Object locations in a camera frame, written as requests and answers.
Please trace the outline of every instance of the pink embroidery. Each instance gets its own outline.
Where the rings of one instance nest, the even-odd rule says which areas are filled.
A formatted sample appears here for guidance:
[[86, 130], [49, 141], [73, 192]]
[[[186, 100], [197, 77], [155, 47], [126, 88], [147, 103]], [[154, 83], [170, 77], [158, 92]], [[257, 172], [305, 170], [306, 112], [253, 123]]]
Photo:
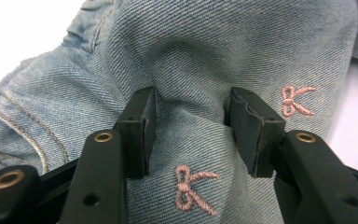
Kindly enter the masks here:
[[217, 173], [213, 172], [198, 172], [193, 175], [190, 174], [190, 167], [187, 165], [178, 165], [176, 167], [176, 178], [178, 184], [176, 187], [178, 191], [176, 193], [176, 206], [182, 211], [188, 211], [192, 208], [193, 202], [199, 205], [199, 207], [207, 212], [209, 215], [216, 216], [217, 212], [201, 197], [197, 192], [191, 189], [191, 184], [201, 179], [219, 178]]
[[295, 98], [299, 95], [302, 95], [309, 91], [316, 91], [313, 87], [304, 87], [300, 88], [297, 91], [295, 91], [295, 88], [293, 86], [285, 86], [282, 88], [282, 97], [283, 97], [283, 109], [282, 113], [283, 116], [286, 118], [292, 117], [296, 111], [298, 111], [302, 115], [312, 116], [314, 113], [312, 113], [310, 110], [305, 108], [302, 105], [299, 105], [295, 102]]

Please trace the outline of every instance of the orange stitching thread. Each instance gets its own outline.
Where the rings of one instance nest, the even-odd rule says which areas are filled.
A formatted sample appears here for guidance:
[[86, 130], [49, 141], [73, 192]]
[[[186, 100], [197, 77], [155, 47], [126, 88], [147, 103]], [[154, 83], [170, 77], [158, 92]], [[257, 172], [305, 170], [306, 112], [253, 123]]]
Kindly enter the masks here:
[[309, 91], [316, 91], [316, 88], [304, 87], [304, 88], [300, 88], [297, 91], [295, 91], [295, 88], [293, 86], [283, 87], [282, 88], [282, 97], [283, 97], [282, 113], [283, 113], [283, 116], [286, 118], [290, 118], [296, 113], [296, 111], [298, 111], [300, 114], [306, 115], [306, 116], [314, 115], [314, 113], [311, 112], [310, 110], [308, 110], [306, 107], [295, 102], [295, 99], [297, 96], [302, 95]]
[[178, 184], [176, 185], [178, 191], [176, 193], [176, 206], [182, 211], [188, 211], [192, 208], [193, 202], [199, 205], [199, 207], [207, 212], [211, 216], [216, 216], [217, 212], [208, 204], [197, 192], [191, 189], [191, 184], [201, 179], [217, 179], [219, 175], [213, 172], [198, 172], [193, 175], [190, 174], [190, 168], [187, 165], [178, 165], [176, 167], [176, 178]]

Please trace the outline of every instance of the embroidered bow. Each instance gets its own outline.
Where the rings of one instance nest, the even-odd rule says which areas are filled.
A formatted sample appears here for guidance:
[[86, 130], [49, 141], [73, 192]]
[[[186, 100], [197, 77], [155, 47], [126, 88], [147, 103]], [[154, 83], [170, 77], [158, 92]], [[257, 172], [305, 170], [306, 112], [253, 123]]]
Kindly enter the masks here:
[[304, 87], [295, 91], [293, 86], [285, 86], [282, 88], [282, 97], [283, 97], [283, 116], [286, 118], [292, 117], [296, 111], [298, 111], [302, 115], [312, 116], [314, 115], [310, 110], [306, 107], [295, 102], [295, 98], [299, 95], [302, 95], [309, 91], [316, 91], [313, 87]]
[[188, 211], [192, 208], [193, 202], [196, 201], [202, 210], [212, 216], [216, 216], [217, 212], [197, 192], [191, 189], [191, 184], [201, 179], [218, 177], [219, 175], [213, 172], [198, 172], [191, 175], [190, 168], [187, 165], [178, 165], [176, 167], [176, 178], [178, 179], [176, 206], [180, 210]]

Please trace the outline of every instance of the white table surface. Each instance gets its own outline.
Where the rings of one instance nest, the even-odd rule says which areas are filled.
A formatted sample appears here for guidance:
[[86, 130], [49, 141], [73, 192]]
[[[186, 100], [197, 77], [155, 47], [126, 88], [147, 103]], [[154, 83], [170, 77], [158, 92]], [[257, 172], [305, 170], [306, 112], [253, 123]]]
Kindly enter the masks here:
[[[21, 60], [59, 46], [83, 1], [0, 1], [0, 80]], [[358, 61], [351, 63], [327, 142], [358, 169]]]

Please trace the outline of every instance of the pink bow embroidery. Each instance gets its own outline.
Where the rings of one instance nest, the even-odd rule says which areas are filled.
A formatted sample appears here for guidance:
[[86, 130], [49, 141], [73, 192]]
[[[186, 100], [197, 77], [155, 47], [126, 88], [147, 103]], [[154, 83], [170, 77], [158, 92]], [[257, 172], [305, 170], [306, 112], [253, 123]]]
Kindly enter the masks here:
[[202, 210], [212, 216], [216, 216], [217, 212], [197, 192], [191, 189], [191, 184], [201, 179], [218, 177], [219, 175], [213, 172], [198, 172], [191, 175], [190, 168], [187, 165], [178, 165], [176, 167], [176, 178], [178, 179], [176, 206], [178, 209], [188, 211], [192, 208], [193, 202], [196, 201]]
[[312, 113], [310, 110], [295, 102], [297, 96], [302, 95], [309, 91], [316, 91], [316, 89], [313, 87], [304, 87], [295, 91], [295, 88], [293, 86], [283, 87], [282, 88], [283, 116], [286, 118], [290, 118], [296, 113], [296, 111], [298, 111], [302, 115], [307, 115], [307, 116], [314, 115], [314, 113]]

